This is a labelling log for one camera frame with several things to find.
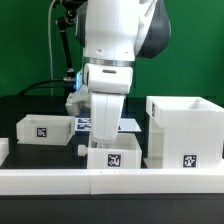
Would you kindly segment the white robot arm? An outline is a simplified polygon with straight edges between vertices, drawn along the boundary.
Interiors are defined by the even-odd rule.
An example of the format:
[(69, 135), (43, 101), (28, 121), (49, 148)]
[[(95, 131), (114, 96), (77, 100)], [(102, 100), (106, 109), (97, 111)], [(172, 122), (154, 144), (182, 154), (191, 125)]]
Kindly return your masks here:
[(91, 97), (91, 138), (115, 141), (137, 57), (153, 58), (168, 45), (164, 0), (86, 0), (77, 9), (83, 78)]

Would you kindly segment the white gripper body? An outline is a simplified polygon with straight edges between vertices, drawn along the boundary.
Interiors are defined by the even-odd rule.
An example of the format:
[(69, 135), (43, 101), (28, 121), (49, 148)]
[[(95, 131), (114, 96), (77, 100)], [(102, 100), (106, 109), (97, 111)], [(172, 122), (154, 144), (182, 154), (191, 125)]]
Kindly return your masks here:
[(124, 98), (132, 84), (133, 69), (87, 63), (84, 76), (90, 91), (91, 138), (98, 144), (113, 143)]

